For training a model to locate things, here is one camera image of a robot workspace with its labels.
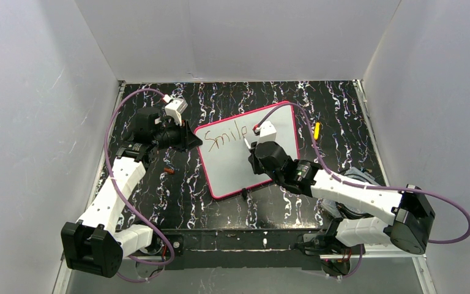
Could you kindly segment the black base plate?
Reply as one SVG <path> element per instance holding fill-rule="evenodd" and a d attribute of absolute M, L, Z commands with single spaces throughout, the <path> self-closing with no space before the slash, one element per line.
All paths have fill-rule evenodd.
<path fill-rule="evenodd" d="M 300 268 L 347 274 L 358 248 L 330 247 L 317 229 L 164 229 L 176 253 L 168 270 Z"/>

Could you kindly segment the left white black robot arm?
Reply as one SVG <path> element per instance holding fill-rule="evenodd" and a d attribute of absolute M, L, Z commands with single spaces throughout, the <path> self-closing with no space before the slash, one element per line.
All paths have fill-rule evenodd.
<path fill-rule="evenodd" d="M 67 267 L 72 270 L 113 277 L 123 259 L 149 247 L 158 234 L 167 247 L 167 237 L 145 217 L 118 232 L 116 225 L 129 197 L 146 174 L 153 156 L 162 149 L 188 152 L 202 144 L 182 119 L 183 107 L 167 105 L 163 112 L 153 107 L 141 108 L 134 116 L 133 129 L 106 163 L 108 177 L 97 196 L 76 222 L 66 222 L 61 241 Z"/>

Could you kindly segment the red marker cap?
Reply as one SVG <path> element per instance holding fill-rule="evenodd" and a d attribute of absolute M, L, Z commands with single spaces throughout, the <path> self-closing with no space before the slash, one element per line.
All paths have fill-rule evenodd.
<path fill-rule="evenodd" d="M 171 174 L 171 175 L 175 174 L 175 171 L 171 168 L 164 168 L 164 172 L 168 173 L 168 174 Z"/>

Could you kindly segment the white marker pen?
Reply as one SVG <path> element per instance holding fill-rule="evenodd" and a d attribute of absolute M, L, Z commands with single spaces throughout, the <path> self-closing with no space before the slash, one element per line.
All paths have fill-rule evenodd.
<path fill-rule="evenodd" d="M 244 143 L 245 143 L 247 149 L 251 149 L 251 145 L 245 137 L 244 137 Z"/>

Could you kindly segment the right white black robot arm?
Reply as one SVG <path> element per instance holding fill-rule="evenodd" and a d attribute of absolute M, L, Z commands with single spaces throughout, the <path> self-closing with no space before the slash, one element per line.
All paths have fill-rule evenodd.
<path fill-rule="evenodd" d="M 425 253 L 435 211 L 420 189 L 392 190 L 332 175 L 320 164 L 292 159 L 274 141 L 254 142 L 249 151 L 254 174 L 267 175 L 292 194 L 332 200 L 369 215 L 338 220 L 326 233 L 329 240 L 345 247 L 393 244 L 409 254 Z"/>

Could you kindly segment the yellow marker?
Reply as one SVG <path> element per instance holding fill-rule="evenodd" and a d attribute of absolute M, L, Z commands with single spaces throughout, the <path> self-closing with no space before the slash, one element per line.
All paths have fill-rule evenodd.
<path fill-rule="evenodd" d="M 315 126 L 314 126 L 314 129 L 313 129 L 313 138 L 315 140 L 318 140 L 320 138 L 320 131 L 321 131 L 321 123 L 316 122 Z"/>

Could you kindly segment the black whiteboard stand clip left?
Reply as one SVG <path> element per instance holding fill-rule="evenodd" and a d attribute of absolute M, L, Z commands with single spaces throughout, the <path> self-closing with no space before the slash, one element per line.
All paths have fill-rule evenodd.
<path fill-rule="evenodd" d="M 247 189 L 242 189 L 242 190 L 241 190 L 241 196 L 242 196 L 243 200 L 246 202 L 247 199 L 248 199 L 248 191 L 247 191 Z"/>

